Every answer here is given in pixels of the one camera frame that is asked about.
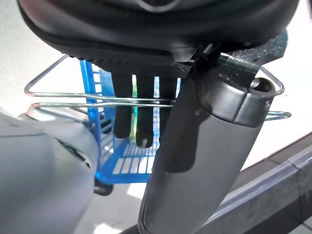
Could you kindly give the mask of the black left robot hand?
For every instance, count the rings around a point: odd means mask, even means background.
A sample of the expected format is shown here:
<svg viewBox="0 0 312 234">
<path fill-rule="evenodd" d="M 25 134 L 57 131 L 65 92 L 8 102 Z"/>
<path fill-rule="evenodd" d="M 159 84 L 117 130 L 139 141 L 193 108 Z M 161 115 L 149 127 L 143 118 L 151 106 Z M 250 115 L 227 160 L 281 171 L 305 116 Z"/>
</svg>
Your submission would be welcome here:
<svg viewBox="0 0 312 234">
<path fill-rule="evenodd" d="M 28 27 L 56 50 L 111 73 L 184 79 L 128 234 L 193 234 L 245 163 L 274 97 L 229 70 L 222 53 L 285 33 L 296 0 L 20 0 Z"/>
</svg>

